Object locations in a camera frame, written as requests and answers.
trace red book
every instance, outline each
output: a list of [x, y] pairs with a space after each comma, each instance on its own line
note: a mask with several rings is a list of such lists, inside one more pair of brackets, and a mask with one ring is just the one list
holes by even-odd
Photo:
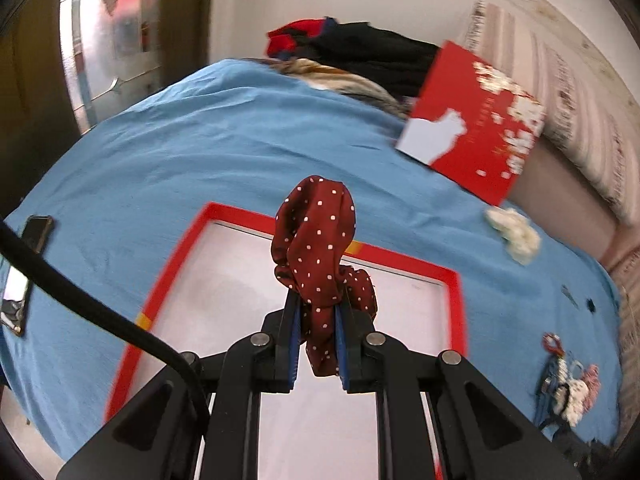
[[396, 148], [500, 205], [544, 118], [544, 107], [509, 77], [447, 41]]

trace blue bedsheet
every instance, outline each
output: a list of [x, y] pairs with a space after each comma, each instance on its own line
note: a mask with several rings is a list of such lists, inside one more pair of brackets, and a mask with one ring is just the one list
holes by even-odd
[[[351, 98], [226, 60], [96, 126], [8, 222], [19, 230], [28, 215], [52, 215], [47, 260], [133, 320], [205, 202], [273, 215], [309, 174], [343, 181], [356, 203], [358, 240], [460, 273], [470, 360], [527, 416], [546, 360], [543, 332], [557, 332], [576, 358], [598, 364], [600, 397], [577, 431], [608, 442], [621, 377], [609, 277], [543, 232], [533, 263], [514, 262], [483, 219], [486, 204], [396, 152], [401, 129]], [[0, 283], [7, 269], [3, 261]], [[24, 337], [2, 329], [0, 364], [11, 388], [62, 458], [100, 427], [123, 348], [39, 290]]]

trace black phone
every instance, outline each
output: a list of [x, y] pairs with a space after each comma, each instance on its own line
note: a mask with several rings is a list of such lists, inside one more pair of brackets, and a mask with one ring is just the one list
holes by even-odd
[[[30, 216], [22, 230], [22, 240], [35, 252], [41, 253], [53, 228], [53, 218], [50, 216]], [[9, 268], [2, 307], [0, 307], [0, 321], [15, 335], [24, 334], [27, 305], [31, 291], [31, 282], [15, 267]]]

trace red frame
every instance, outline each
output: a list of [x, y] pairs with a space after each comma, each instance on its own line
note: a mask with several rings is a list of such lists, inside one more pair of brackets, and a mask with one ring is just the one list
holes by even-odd
[[[164, 265], [158, 280], [151, 289], [148, 298], [146, 298], [141, 311], [142, 319], [146, 317], [146, 320], [148, 320], [147, 326], [145, 326], [146, 330], [152, 328], [182, 264], [187, 259], [191, 248], [206, 225], [211, 221], [227, 222], [271, 236], [273, 236], [275, 229], [275, 219], [271, 216], [215, 202], [207, 203], [184, 233], [180, 242], [178, 242], [174, 252]], [[466, 321], [460, 277], [457, 272], [362, 242], [352, 243], [347, 248], [345, 255], [379, 266], [432, 278], [446, 285], [447, 299], [449, 300], [450, 347], [466, 356]], [[142, 350], [127, 344], [107, 401], [104, 413], [105, 422], [110, 420], [126, 403], [141, 355]]]

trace red polka dot scrunchie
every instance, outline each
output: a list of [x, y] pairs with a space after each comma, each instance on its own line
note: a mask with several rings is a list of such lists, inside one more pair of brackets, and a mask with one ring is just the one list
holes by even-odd
[[335, 375], [334, 311], [346, 290], [353, 308], [376, 317], [373, 285], [364, 270], [340, 265], [356, 228], [353, 200], [341, 182], [313, 175], [286, 197], [271, 243], [275, 275], [303, 300], [302, 337], [316, 376]]

